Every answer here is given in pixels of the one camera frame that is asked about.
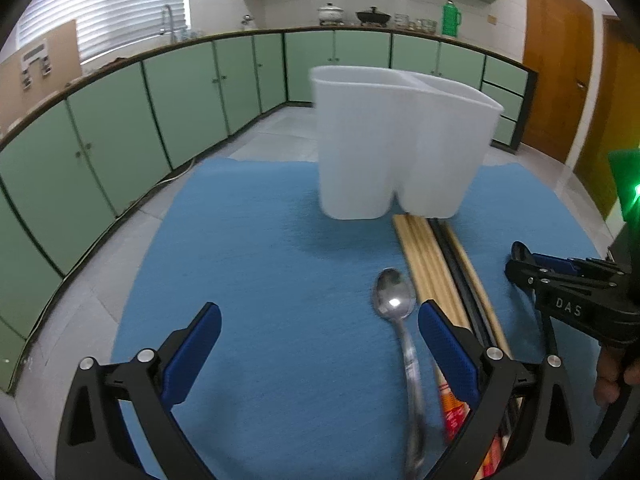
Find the blue mat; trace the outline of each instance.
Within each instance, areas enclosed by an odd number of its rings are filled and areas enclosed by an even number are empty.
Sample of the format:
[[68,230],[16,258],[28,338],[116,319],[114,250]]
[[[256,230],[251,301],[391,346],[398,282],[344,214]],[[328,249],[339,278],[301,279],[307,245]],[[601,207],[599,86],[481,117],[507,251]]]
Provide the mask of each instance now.
[[[406,272],[391,214],[340,222],[318,207],[305,162],[205,161],[156,234],[130,294],[113,361],[157,348],[206,301],[222,334],[174,415],[220,480],[401,478],[406,391],[392,327],[370,306],[383,267]],[[481,168],[452,224],[517,358],[543,355],[532,307],[502,273],[511,243],[596,256],[556,196],[519,165]],[[426,468],[444,448],[431,356],[416,315],[428,423]],[[582,418],[593,418],[597,344],[559,327]],[[164,478],[129,403],[136,449]]]

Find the divided plastic container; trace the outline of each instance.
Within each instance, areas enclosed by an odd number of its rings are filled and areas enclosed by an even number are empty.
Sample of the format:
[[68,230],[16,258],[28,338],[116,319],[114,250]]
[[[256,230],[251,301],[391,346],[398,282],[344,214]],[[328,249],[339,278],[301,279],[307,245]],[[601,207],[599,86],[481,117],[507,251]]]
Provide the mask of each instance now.
[[320,66],[311,79],[325,214],[378,218],[395,193],[415,215],[456,213],[501,105],[462,83],[388,68]]

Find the metal screw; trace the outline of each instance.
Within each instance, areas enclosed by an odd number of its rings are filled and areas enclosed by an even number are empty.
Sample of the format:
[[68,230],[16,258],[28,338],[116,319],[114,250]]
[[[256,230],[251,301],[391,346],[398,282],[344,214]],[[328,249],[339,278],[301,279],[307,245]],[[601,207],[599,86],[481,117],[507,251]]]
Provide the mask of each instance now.
[[495,346],[492,346],[491,348],[487,348],[486,355],[489,359],[492,359],[493,361],[499,361],[504,357],[502,350],[500,350],[499,348],[496,348]]
[[549,363],[553,368],[559,368],[562,364],[562,360],[557,355],[550,355],[546,358],[546,362]]
[[84,359],[82,359],[82,361],[80,361],[81,370],[88,370],[93,365],[94,365],[94,360],[91,357],[85,357]]
[[154,358],[155,355],[156,353],[151,348],[145,348],[144,350],[138,352],[138,355],[136,357],[141,363],[148,363],[149,361],[151,361],[151,359]]

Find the human hand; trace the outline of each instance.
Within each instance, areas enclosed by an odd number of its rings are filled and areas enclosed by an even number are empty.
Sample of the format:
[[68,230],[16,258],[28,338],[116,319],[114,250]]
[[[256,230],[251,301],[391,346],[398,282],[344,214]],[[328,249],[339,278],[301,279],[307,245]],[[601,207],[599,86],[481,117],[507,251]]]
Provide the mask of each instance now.
[[[623,353],[624,351],[619,348],[603,346],[600,349],[600,357],[596,366],[598,378],[593,389],[593,397],[596,399],[596,403],[603,408],[615,402],[620,396],[618,378],[622,371],[620,361]],[[640,358],[624,370],[624,379],[625,383],[631,386],[640,384]]]

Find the green thermos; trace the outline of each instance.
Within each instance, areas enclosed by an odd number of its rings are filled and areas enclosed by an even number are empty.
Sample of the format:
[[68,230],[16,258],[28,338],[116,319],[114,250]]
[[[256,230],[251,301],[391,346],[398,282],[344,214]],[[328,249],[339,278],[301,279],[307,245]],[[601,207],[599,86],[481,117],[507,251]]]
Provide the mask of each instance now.
[[462,13],[460,13],[453,2],[449,0],[444,4],[444,7],[442,7],[442,35],[457,38],[460,23],[462,23]]

